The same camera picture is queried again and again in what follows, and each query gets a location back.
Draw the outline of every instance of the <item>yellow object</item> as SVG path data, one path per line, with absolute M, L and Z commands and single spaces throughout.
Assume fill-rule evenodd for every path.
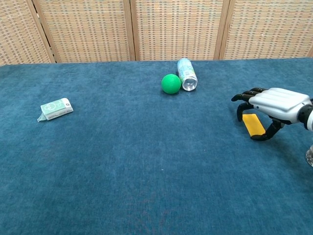
M 265 133 L 265 129 L 256 114 L 243 114 L 243 121 L 250 136 L 262 135 Z

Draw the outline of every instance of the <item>table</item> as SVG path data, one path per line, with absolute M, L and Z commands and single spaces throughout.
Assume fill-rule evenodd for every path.
M 168 95 L 176 64 L 0 67 L 0 234 L 312 234 L 313 133 L 252 141 L 230 99 L 313 97 L 313 59 L 193 61 L 197 89 Z M 63 97 L 73 113 L 37 122 Z

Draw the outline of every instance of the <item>green ball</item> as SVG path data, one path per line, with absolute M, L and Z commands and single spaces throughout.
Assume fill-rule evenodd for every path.
M 180 90 L 181 82 L 177 75 L 168 74 L 161 81 L 162 90 L 167 94 L 175 94 Z

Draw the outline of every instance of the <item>white robotic hand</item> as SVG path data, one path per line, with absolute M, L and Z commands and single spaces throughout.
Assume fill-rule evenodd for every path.
M 265 141 L 272 138 L 285 124 L 302 122 L 313 131 L 313 105 L 310 97 L 281 88 L 253 88 L 235 95 L 231 101 L 243 100 L 237 109 L 238 121 L 243 119 L 243 111 L 256 109 L 267 114 L 273 123 L 263 135 L 251 136 L 253 140 Z

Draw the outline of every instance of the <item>background wall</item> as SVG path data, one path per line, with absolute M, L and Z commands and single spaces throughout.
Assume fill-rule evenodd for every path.
M 312 0 L 3 0 L 0 65 L 313 56 Z

